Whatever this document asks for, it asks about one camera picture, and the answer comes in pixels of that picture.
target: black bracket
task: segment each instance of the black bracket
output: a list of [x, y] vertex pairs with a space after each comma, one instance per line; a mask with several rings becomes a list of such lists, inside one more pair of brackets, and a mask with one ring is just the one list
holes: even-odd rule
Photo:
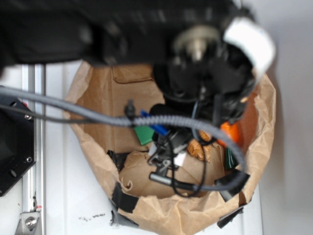
[[[1, 94], [0, 104], [29, 111], [17, 98]], [[33, 118], [0, 109], [0, 196], [5, 196], [34, 163]]]

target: black clamp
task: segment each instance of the black clamp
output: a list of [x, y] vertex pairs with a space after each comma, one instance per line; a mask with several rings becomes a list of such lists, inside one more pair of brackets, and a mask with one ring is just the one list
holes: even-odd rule
[[135, 127], [134, 118], [136, 117], [136, 108], [134, 107], [134, 101], [132, 99], [128, 100], [127, 105], [125, 106], [124, 113], [126, 117], [131, 121], [131, 127]]

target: black cable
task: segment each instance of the black cable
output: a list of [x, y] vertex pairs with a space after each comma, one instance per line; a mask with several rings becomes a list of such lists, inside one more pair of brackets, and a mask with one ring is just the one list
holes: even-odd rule
[[41, 114], [37, 114], [34, 113], [32, 111], [29, 110], [24, 110], [24, 109], [19, 109], [16, 107], [12, 107], [12, 106], [8, 106], [8, 105], [3, 105], [0, 104], [0, 109], [6, 109], [9, 111], [13, 111], [16, 113], [21, 113], [21, 114], [25, 114], [25, 115], [29, 115], [32, 116], [33, 118], [38, 118], [38, 119], [42, 119], [42, 120], [46, 120], [46, 121], [52, 121], [52, 122], [57, 122], [57, 123], [61, 123], [61, 124], [88, 124], [88, 123], [95, 123], [92, 120], [89, 119], [63, 119], [63, 118], [55, 118], [55, 117], [49, 117], [49, 116], [45, 116], [45, 115], [41, 115]]
[[203, 160], [203, 173], [202, 173], [202, 179], [201, 179], [201, 182], [200, 184], [198, 185], [198, 188], [190, 195], [188, 196], [185, 196], [183, 194], [181, 194], [180, 192], [178, 192], [177, 190], [177, 187], [176, 187], [176, 180], [175, 180], [175, 164], [174, 164], [174, 147], [173, 147], [173, 143], [172, 141], [167, 138], [167, 141], [168, 141], [168, 144], [169, 144], [169, 147], [170, 147], [170, 150], [171, 150], [171, 162], [172, 162], [172, 188], [175, 192], [175, 194], [181, 196], [181, 197], [185, 197], [185, 198], [189, 198], [189, 197], [195, 197], [197, 196], [201, 189], [202, 189], [202, 186], [204, 185], [204, 181], [205, 181], [205, 175], [206, 175], [206, 161], [205, 161], [205, 158]]
[[[194, 108], [192, 110], [192, 115], [191, 115], [191, 118], [193, 119], [196, 119], [197, 118], [197, 115], [198, 115], [198, 106], [199, 106], [199, 103], [198, 101], [195, 102], [195, 105], [194, 105]], [[207, 145], [210, 145], [210, 144], [213, 144], [214, 142], [216, 142], [216, 138], [212, 138], [211, 140], [209, 141], [205, 141], [204, 139], [202, 139], [202, 137], [200, 136], [199, 134], [199, 130], [196, 130], [194, 128], [191, 129], [191, 133], [193, 135], [193, 138], [198, 141], [201, 146], [207, 146]]]

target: metal bolt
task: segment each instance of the metal bolt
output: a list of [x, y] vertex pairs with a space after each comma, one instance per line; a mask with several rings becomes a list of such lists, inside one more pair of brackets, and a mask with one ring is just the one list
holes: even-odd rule
[[25, 118], [26, 120], [31, 120], [33, 117], [30, 116], [30, 115], [25, 114], [24, 118]]
[[29, 217], [26, 221], [25, 224], [28, 228], [35, 227], [37, 223], [37, 220], [34, 217]]

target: brown paper bag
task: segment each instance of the brown paper bag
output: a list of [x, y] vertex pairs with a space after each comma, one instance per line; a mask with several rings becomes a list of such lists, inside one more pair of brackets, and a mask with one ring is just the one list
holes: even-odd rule
[[[154, 104], [164, 102], [161, 92], [152, 79], [148, 65], [93, 68], [83, 62], [74, 78], [67, 101], [102, 112], [110, 116], [123, 115], [127, 100], [132, 98], [138, 111], [149, 110]], [[208, 192], [195, 198], [181, 198], [173, 195], [169, 187], [149, 182], [147, 175], [154, 170], [146, 163], [147, 155], [138, 151], [148, 150], [140, 146], [132, 129], [100, 124], [73, 124], [82, 150], [99, 184], [112, 199], [116, 183], [125, 193], [141, 195], [132, 212], [121, 209], [118, 212], [139, 225], [140, 228], [161, 235], [192, 235], [217, 222], [220, 218], [248, 203], [269, 161], [274, 138], [276, 92], [267, 76], [264, 76], [256, 91], [250, 96], [244, 117], [239, 122], [242, 147], [246, 154], [247, 172], [250, 179], [242, 192], [225, 202], [218, 192]], [[75, 115], [65, 113], [67, 118]], [[117, 153], [133, 152], [125, 162], [127, 173], [118, 170], [106, 154], [108, 150]], [[206, 183], [224, 175], [223, 154], [214, 154], [212, 169]], [[181, 167], [178, 177], [182, 180], [199, 182], [202, 162], [186, 158], [187, 165]], [[194, 172], [188, 176], [184, 171]], [[146, 187], [135, 185], [144, 183]]]

